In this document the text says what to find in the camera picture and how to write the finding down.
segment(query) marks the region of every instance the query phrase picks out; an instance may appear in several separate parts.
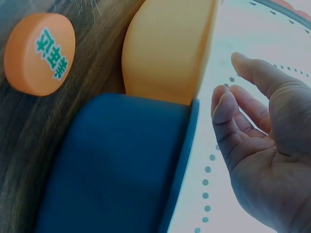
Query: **yellow foam piece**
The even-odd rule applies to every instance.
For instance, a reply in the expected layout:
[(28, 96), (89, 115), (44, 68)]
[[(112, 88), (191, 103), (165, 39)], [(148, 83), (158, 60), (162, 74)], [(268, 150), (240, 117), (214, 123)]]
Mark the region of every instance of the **yellow foam piece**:
[(202, 81), (218, 0), (146, 0), (123, 45), (126, 94), (190, 104)]

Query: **white surface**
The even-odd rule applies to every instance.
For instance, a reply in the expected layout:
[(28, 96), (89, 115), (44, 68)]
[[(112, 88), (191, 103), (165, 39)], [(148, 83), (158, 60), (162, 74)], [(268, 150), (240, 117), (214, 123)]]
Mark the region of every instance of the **white surface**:
[[(311, 30), (297, 22), (291, 24), (290, 18), (278, 12), (273, 15), (270, 8), (252, 2), (257, 5), (253, 6), (247, 0), (232, 0), (220, 8), (211, 56), (199, 93), (196, 136), (168, 230), (170, 233), (274, 232), (247, 214), (236, 200), (222, 155), (216, 150), (210, 117), (211, 97), (216, 86), (233, 84), (229, 80), (233, 77), (234, 84), (243, 86), (268, 104), (266, 97), (253, 85), (235, 74), (230, 62), (231, 53), (235, 51), (267, 60), (278, 68), (282, 65), (286, 73), (310, 84)], [(209, 159), (211, 154), (216, 156), (215, 161)], [(205, 172), (207, 166), (211, 167), (210, 173)], [(204, 179), (209, 181), (207, 186), (202, 184)], [(205, 192), (209, 194), (208, 199), (202, 197)], [(204, 210), (207, 205), (211, 207), (209, 212)], [(203, 222), (204, 217), (209, 218), (207, 223)]]

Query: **orange button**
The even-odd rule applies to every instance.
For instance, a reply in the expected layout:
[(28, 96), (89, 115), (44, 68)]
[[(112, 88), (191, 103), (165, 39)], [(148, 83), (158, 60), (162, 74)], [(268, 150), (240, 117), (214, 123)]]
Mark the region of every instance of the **orange button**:
[(46, 96), (64, 82), (72, 65), (75, 35), (70, 21), (35, 13), (15, 26), (4, 51), (4, 72), (18, 91)]

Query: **blue cushion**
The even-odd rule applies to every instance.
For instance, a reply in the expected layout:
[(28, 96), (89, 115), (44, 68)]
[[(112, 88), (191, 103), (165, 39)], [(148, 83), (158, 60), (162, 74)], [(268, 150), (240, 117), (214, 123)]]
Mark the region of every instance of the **blue cushion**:
[(198, 105), (118, 94), (91, 100), (56, 157), (35, 233), (166, 232)]

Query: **toy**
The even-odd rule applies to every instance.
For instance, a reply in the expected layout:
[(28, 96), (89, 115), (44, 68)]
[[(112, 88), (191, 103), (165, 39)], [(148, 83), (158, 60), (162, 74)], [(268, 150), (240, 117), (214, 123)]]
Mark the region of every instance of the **toy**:
[(217, 0), (147, 0), (123, 45), (126, 94), (190, 104), (206, 67)]
[(15, 26), (7, 41), (6, 78), (18, 91), (49, 95), (65, 81), (74, 52), (74, 30), (66, 17), (55, 13), (29, 15)]

